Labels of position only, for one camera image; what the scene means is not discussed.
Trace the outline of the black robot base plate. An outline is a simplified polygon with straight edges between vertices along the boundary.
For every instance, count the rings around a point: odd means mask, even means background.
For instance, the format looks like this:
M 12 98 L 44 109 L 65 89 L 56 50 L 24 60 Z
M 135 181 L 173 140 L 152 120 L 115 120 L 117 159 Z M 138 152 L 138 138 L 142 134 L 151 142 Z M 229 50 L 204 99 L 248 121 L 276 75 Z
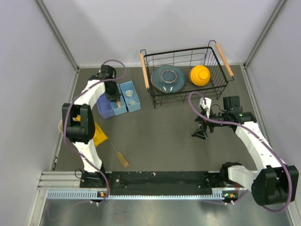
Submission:
M 86 177 L 81 171 L 81 188 L 106 188 L 114 195 L 197 195 L 211 194 L 213 188 L 229 187 L 235 193 L 239 185 L 225 182 L 219 172 L 208 171 L 113 171 L 100 179 Z

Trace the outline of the test tube brush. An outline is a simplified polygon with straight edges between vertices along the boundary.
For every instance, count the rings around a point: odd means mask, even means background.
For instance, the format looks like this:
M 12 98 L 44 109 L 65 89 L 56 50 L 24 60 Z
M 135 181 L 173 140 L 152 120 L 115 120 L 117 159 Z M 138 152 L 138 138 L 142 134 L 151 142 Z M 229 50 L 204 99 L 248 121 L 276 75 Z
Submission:
M 114 145 L 113 145 L 113 143 L 111 142 L 110 139 L 109 139 L 109 142 L 110 142 L 112 148 L 114 149 L 114 151 L 116 152 L 116 156 L 117 156 L 118 160 L 120 161 L 120 163 L 122 164 L 122 166 L 125 167 L 125 168 L 129 167 L 129 163 L 125 159 L 125 157 L 123 156 L 123 154 L 121 152 L 118 152 L 116 150 L 116 148 L 114 147 Z

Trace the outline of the white oval dish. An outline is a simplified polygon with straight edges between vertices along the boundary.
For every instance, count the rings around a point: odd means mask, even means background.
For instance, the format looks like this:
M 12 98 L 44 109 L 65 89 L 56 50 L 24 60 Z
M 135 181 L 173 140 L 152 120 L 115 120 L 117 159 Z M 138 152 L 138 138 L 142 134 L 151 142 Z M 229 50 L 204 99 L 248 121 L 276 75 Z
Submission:
M 131 100 L 131 101 L 129 101 L 129 104 L 130 104 L 130 105 L 135 105 L 135 104 L 137 104 L 137 102 L 134 101 L 134 100 Z

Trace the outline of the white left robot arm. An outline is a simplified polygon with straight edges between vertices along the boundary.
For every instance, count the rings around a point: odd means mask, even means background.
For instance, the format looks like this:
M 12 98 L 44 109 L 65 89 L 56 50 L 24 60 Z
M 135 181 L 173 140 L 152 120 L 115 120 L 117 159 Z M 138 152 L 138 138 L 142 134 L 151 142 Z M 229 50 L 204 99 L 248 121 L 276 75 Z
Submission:
M 71 103 L 62 106 L 64 141 L 69 140 L 74 145 L 71 150 L 82 158 L 84 175 L 98 187 L 106 183 L 107 176 L 94 144 L 92 108 L 101 96 L 110 102 L 120 99 L 116 75 L 112 66 L 102 65 L 100 71 L 89 78 L 84 90 Z

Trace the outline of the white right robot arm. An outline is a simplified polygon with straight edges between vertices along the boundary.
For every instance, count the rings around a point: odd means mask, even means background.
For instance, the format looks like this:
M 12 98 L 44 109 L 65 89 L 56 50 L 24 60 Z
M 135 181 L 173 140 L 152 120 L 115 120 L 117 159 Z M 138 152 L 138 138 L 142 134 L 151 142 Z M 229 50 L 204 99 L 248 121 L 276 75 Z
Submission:
M 224 186 L 237 183 L 251 192 L 255 202 L 263 207 L 284 204 L 284 208 L 295 200 L 299 172 L 288 166 L 271 148 L 262 134 L 256 118 L 251 112 L 244 112 L 238 96 L 223 98 L 224 110 L 213 113 L 212 100 L 202 96 L 195 122 L 198 128 L 193 137 L 207 140 L 207 132 L 217 127 L 229 127 L 243 142 L 251 155 L 257 171 L 248 170 L 241 163 L 227 162 L 220 169 L 220 182 Z

